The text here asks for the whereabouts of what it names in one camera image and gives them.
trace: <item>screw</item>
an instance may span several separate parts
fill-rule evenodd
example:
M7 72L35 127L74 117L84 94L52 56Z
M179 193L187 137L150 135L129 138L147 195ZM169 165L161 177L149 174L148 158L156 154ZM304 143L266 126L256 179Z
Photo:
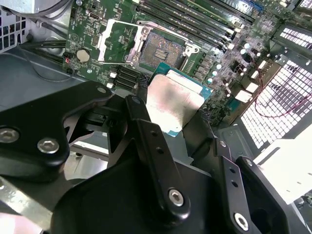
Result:
M222 140L221 140L221 141L219 141L219 144L220 144L220 145L222 145L223 147L226 147L225 142L224 142L224 141L222 141Z
M178 190L176 190L176 189L171 189L169 191L169 199L176 206L182 206L183 203L184 203L184 199L183 199L182 194Z
M253 166L253 162L251 162L248 158L247 159L245 159L245 161L247 162L247 164L249 165L249 166Z
M0 142L1 143L12 143L17 141L20 137L18 131L11 128L2 128L0 129Z
M143 33L143 34L148 34L148 28L143 28L143 29L142 29L142 33Z
M76 0L76 4L77 4L78 6L81 6L81 5L82 5L82 0Z
M54 154L59 150L59 144L51 138L44 138L37 144L38 149L45 154Z
M141 102L140 102L140 99L138 99L136 96L132 96L132 100L134 101L134 102L136 102L137 104L140 104Z
M104 94L106 93L106 90L102 87L98 87L97 90L101 93L104 93Z
M234 219L241 229L243 229L244 231L248 231L249 225L244 216L242 216L240 213L235 213Z
M134 56L134 57L132 58L132 62L137 62L137 61L138 61L137 56Z

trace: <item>perforated metal panel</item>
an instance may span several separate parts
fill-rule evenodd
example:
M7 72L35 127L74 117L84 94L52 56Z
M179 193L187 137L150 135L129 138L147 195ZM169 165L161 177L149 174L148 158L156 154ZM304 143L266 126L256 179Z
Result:
M261 116L255 103L241 117L258 149L282 138L312 109L311 98L297 106L311 93L312 74L289 60L258 97L257 111L271 117Z
M305 8L312 8L312 0L304 0L300 6Z
M26 41L29 21L0 9L0 54Z
M297 32L290 28L284 28L280 36L312 51L312 37L309 35Z

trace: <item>sata port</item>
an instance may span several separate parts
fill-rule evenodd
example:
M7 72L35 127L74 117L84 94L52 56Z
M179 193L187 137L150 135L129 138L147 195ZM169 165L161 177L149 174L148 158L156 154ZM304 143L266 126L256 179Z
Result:
M90 12L89 17L94 19L94 20L100 20L101 19L101 15L99 13L96 13L96 12Z

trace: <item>red wire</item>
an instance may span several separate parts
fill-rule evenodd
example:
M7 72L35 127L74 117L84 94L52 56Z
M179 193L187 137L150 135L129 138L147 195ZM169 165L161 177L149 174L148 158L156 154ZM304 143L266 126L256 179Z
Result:
M259 79L260 79L260 83L261 83L261 91L260 91L260 93L259 93L259 95L260 95L260 94L262 93L262 91L264 90L264 88L263 88L263 80L262 80L262 77L261 77L261 74L260 74L259 69L258 69L257 67L256 67L256 69L257 69L257 71L258 71L258 73L259 73ZM303 103L304 100L307 100L307 99L309 99L310 97L312 97L312 93L308 94L308 95L305 96L302 100L300 100L297 104L295 104L290 110L288 110L287 112L282 113L282 114L280 114L280 115L278 115L278 116L266 116L266 115L260 113L260 112L257 110L257 101L258 101L259 95L258 95L258 96L255 98L255 100L254 100L254 109L255 109L255 111L256 111L260 116L265 117L265 118L279 118L279 117L288 115L291 111L293 111L293 110L296 109L298 106L300 106L300 105Z

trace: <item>motherboard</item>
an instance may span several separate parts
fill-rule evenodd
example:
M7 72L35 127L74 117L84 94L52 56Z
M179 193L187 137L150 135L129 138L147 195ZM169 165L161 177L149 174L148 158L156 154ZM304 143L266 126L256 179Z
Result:
M132 91L138 74L149 77L166 63L212 91L205 106L218 125L251 99L253 88L241 82L248 76L259 86L257 76L272 66L270 39L286 22L311 26L271 0L77 1L63 66Z

